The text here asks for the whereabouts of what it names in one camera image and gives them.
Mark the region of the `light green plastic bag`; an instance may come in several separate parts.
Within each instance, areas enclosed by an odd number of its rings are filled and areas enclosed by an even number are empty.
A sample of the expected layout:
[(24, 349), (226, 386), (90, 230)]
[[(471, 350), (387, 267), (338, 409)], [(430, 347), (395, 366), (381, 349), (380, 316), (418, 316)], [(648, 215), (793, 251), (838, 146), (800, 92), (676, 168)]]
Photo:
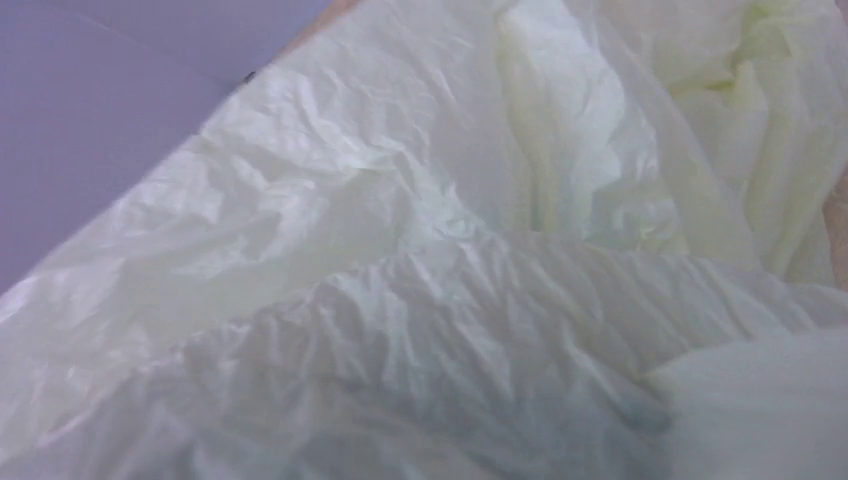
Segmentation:
[(362, 1), (1, 300), (5, 479), (843, 479), (832, 1)]

